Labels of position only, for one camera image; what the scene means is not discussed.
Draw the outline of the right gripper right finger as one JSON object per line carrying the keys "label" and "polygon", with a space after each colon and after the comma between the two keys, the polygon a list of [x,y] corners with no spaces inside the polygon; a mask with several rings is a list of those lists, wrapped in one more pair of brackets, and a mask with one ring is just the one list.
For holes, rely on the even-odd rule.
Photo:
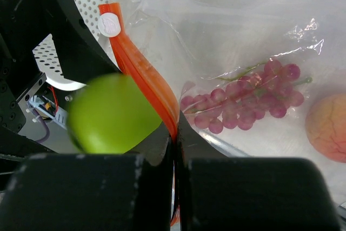
{"label": "right gripper right finger", "polygon": [[178,124],[176,177],[182,230],[341,230],[342,219],[311,161],[226,157]]}

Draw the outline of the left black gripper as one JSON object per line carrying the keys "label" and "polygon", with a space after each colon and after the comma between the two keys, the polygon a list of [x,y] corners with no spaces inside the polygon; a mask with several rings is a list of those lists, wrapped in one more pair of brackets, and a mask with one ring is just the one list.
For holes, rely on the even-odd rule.
{"label": "left black gripper", "polygon": [[86,84],[120,72],[74,0],[1,0],[1,127],[15,133],[26,123],[19,104],[42,74],[32,51],[49,33],[65,78]]}

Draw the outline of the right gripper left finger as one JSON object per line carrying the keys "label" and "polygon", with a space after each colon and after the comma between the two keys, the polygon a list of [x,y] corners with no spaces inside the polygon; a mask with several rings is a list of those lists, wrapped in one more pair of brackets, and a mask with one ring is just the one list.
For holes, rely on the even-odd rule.
{"label": "right gripper left finger", "polygon": [[1,230],[169,230],[173,156],[164,125],[124,155],[58,154],[1,128]]}

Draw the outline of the green apple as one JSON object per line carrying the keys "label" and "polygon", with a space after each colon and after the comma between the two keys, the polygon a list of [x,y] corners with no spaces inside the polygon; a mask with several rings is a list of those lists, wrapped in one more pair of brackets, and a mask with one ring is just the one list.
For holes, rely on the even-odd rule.
{"label": "green apple", "polygon": [[76,94],[66,124],[73,144],[81,152],[124,154],[161,122],[130,76],[108,74],[93,79]]}

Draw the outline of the red grape bunch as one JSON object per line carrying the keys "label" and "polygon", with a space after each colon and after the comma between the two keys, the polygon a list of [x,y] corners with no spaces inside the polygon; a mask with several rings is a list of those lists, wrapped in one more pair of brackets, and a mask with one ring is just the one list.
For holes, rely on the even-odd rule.
{"label": "red grape bunch", "polygon": [[297,88],[312,82],[302,78],[297,64],[273,58],[223,80],[226,85],[210,93],[181,98],[180,109],[192,126],[220,134],[224,129],[249,130],[265,115],[284,118],[305,100]]}

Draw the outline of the orange peach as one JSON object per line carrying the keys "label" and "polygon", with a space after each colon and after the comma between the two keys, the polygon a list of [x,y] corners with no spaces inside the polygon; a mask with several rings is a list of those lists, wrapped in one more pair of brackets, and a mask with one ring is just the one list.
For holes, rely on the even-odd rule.
{"label": "orange peach", "polygon": [[345,163],[345,94],[316,102],[305,119],[310,144],[326,158]]}

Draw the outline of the clear zip top bag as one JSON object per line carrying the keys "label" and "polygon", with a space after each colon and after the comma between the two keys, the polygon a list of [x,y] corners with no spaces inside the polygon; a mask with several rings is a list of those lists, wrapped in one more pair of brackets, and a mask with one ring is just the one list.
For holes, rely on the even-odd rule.
{"label": "clear zip top bag", "polygon": [[190,126],[226,157],[293,157],[311,161],[327,189],[330,174],[345,189],[345,163],[309,142],[305,119],[321,99],[345,94],[345,4],[342,0],[267,0],[241,9],[191,0],[130,0],[99,6],[119,68],[130,75],[178,139],[181,98],[210,93],[246,68],[273,58],[300,67],[312,82],[284,118],[270,115],[249,130],[213,134]]}

